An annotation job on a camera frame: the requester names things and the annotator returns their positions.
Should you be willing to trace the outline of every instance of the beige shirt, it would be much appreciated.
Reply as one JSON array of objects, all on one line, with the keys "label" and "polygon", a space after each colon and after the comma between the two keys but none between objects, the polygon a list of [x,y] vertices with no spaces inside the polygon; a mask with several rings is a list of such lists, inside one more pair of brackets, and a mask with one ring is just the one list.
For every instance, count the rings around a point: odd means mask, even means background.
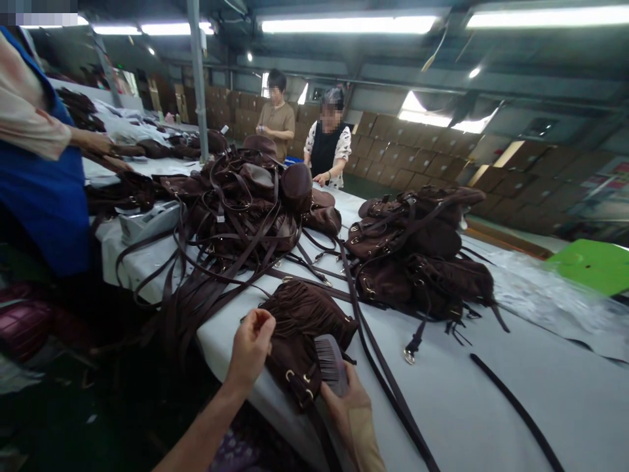
[{"label": "beige shirt", "polygon": [[70,143],[70,129],[46,109],[35,72],[0,33],[0,139],[57,161]]},{"label": "beige shirt", "polygon": [[[287,104],[280,107],[274,107],[267,102],[262,107],[260,118],[257,121],[258,126],[262,125],[274,131],[292,131],[295,132],[295,112],[293,108]],[[277,146],[277,160],[283,163],[286,160],[286,146],[288,141],[273,138]]]}]

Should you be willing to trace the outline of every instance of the hair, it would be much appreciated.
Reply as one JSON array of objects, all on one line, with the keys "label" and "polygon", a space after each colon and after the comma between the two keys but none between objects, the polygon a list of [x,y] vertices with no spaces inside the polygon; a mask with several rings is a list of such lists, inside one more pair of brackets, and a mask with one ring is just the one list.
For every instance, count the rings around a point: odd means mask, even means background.
[{"label": "hair", "polygon": [[326,90],[321,98],[321,106],[333,105],[337,110],[343,111],[345,107],[345,93],[342,85],[335,85]]},{"label": "hair", "polygon": [[286,91],[286,76],[277,69],[269,72],[269,90],[277,87],[281,93]]}]

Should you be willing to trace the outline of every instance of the worker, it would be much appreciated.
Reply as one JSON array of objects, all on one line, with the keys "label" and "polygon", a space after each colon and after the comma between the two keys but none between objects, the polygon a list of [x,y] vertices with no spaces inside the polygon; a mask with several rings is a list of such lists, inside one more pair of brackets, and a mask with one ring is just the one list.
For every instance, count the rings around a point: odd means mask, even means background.
[{"label": "worker", "polygon": [[[0,227],[58,277],[89,269],[81,150],[104,155],[103,134],[79,130],[20,42],[0,30]],[[116,165],[117,159],[106,158]]]},{"label": "worker", "polygon": [[[260,464],[256,458],[268,458],[270,452],[260,451],[258,444],[242,444],[242,432],[230,430],[262,372],[274,330],[275,318],[267,310],[253,309],[247,314],[234,336],[225,382],[153,472],[205,472],[210,464],[209,470],[233,472],[304,470],[303,467],[287,466],[285,456],[278,459],[281,464]],[[369,395],[354,366],[350,363],[345,366],[348,392],[337,397],[323,382],[321,395],[356,469],[359,472],[382,472],[386,469],[374,435]]]},{"label": "worker", "polygon": [[325,92],[321,116],[310,128],[303,148],[303,162],[311,168],[313,181],[320,186],[343,188],[343,169],[352,152],[352,132],[342,122],[344,94],[337,85]]},{"label": "worker", "polygon": [[269,72],[269,97],[257,120],[256,133],[268,136],[277,146],[277,160],[282,164],[286,160],[286,146],[295,137],[295,112],[284,101],[286,76],[273,69]]}]

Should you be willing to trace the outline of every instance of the leather strap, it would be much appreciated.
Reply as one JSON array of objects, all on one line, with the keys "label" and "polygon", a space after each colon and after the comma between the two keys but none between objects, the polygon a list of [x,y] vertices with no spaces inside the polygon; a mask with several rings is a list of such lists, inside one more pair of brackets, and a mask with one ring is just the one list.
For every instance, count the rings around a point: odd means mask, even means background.
[{"label": "leather strap", "polygon": [[539,444],[539,446],[541,447],[542,452],[546,456],[546,459],[548,459],[548,462],[550,462],[550,466],[552,467],[552,469],[555,472],[564,472],[563,466],[559,462],[559,459],[557,459],[557,456],[552,450],[552,447],[550,447],[550,444],[548,443],[546,437],[539,429],[537,424],[535,424],[533,418],[531,418],[531,415],[529,415],[529,413],[524,409],[522,403],[518,401],[515,395],[511,393],[511,390],[509,390],[506,385],[502,383],[498,376],[494,374],[493,371],[489,367],[487,367],[487,365],[485,365],[485,363],[481,361],[476,354],[470,354],[470,358],[474,361],[474,364],[479,366],[482,371],[487,374],[487,377],[489,377],[494,385],[498,387],[498,390],[503,393],[506,399],[509,400],[509,403],[516,409],[520,417],[524,420],[524,423],[526,423],[526,426],[528,426],[528,428],[531,430],[533,437],[537,441],[537,444]]}]

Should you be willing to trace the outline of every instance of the apron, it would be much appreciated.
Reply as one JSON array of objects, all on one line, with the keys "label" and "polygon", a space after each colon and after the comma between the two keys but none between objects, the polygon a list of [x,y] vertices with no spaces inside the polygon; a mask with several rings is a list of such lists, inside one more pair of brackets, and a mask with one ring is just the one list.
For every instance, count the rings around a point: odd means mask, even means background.
[{"label": "apron", "polygon": [[[74,126],[65,105],[21,44],[0,26],[7,41],[39,78],[49,114]],[[0,140],[0,201],[24,226],[58,277],[89,269],[90,223],[81,151],[68,146],[59,161]]]}]

